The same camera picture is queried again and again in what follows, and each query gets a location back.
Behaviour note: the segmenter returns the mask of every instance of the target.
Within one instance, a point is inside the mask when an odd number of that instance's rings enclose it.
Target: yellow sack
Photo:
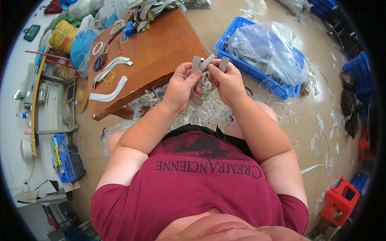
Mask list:
[[[70,54],[77,32],[78,28],[69,24],[66,20],[61,20],[52,32],[52,35],[49,38],[49,43],[53,49]]]

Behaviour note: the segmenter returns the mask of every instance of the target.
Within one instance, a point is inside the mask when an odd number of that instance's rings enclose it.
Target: roll of tape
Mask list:
[[[97,52],[95,52],[96,48],[98,47],[98,45],[100,45],[99,49]],[[103,46],[103,42],[99,42],[95,45],[94,49],[93,49],[93,55],[97,55],[99,53],[99,51],[102,49],[102,46]]]

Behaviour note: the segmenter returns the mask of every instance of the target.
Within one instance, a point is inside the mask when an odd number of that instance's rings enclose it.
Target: wooden table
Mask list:
[[[99,42],[107,43],[110,30],[106,29],[93,42],[91,51]],[[111,102],[89,100],[90,115],[95,120],[101,120],[110,114],[124,119],[131,119],[132,112],[121,107],[145,94],[168,83],[176,68],[184,63],[191,62],[193,56],[207,57],[207,52],[193,27],[185,18],[180,9],[164,11],[150,23],[146,32],[136,32],[126,43],[119,43],[122,55],[118,52],[117,44],[113,41],[108,45],[109,53],[105,66],[116,57],[124,56],[131,59],[132,66],[118,64],[113,68],[116,77],[110,88],[103,81],[98,82],[95,89],[92,86],[94,78],[101,71],[95,72],[93,64],[97,56],[90,56],[88,92],[98,94],[112,93],[121,77],[127,77],[127,83],[120,94]]]

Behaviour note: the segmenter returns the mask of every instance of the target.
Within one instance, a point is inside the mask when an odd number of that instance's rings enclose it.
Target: red rod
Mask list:
[[[54,63],[54,64],[60,64],[60,65],[63,65],[63,66],[66,66],[66,67],[69,67],[69,68],[72,68],[72,69],[75,69],[74,67],[71,67],[67,64],[62,64],[62,63],[59,63],[59,62],[55,62],[55,61],[52,61],[52,60],[49,60],[49,59],[46,59],[46,62],[49,62],[49,63]]]
[[[55,57],[55,58],[59,58],[59,59],[65,59],[65,60],[67,60],[67,61],[71,61],[71,60],[68,59],[68,58],[61,57],[61,56],[56,56],[56,55],[53,55],[53,54],[46,54],[46,53],[40,53],[40,52],[28,51],[28,50],[26,50],[25,52],[26,52],[26,53],[33,53],[33,54],[42,54],[42,55],[45,55],[45,56],[51,56],[51,57]]]

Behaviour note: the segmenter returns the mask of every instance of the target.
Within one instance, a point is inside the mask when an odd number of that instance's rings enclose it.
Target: small blue basket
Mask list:
[[[308,2],[314,5],[310,9],[310,13],[325,21],[327,21],[333,7],[336,6],[333,0],[308,0]]]
[[[357,57],[343,65],[342,70],[345,74],[350,73],[357,81],[357,88],[352,93],[362,103],[359,117],[366,118],[367,110],[370,105],[370,97],[374,92],[371,82],[370,63],[365,52],[361,52]]]
[[[58,169],[60,181],[62,181],[62,183],[75,181],[76,176],[70,159],[70,153],[68,152],[66,135],[55,134],[54,138],[56,138],[56,141],[58,142],[59,157],[62,161],[62,167],[59,167]]]
[[[247,62],[241,59],[235,58],[234,56],[226,52],[225,40],[227,36],[228,35],[232,36],[232,34],[236,31],[237,28],[252,25],[252,24],[255,24],[255,23],[243,17],[236,17],[216,45],[218,58],[221,59],[223,56],[230,58],[230,62],[236,68],[238,68],[241,73],[250,77],[257,83],[260,83],[263,87],[270,90],[273,94],[275,94],[277,97],[281,98],[282,100],[286,100],[288,99],[288,97],[296,98],[299,94],[300,84],[296,86],[292,86],[287,83],[280,85],[277,81],[275,81],[273,78],[269,77],[268,75],[264,74],[262,71],[258,70],[257,68],[251,66],[250,64],[248,64]],[[300,52],[296,48],[293,48],[293,52],[296,57],[296,65],[300,68],[304,68],[305,58],[302,52]]]
[[[367,175],[358,172],[354,174],[350,181],[350,184],[353,185],[353,187],[357,189],[362,196],[366,194],[369,183],[370,178]],[[348,189],[345,198],[351,200],[354,195],[355,193],[351,189]]]

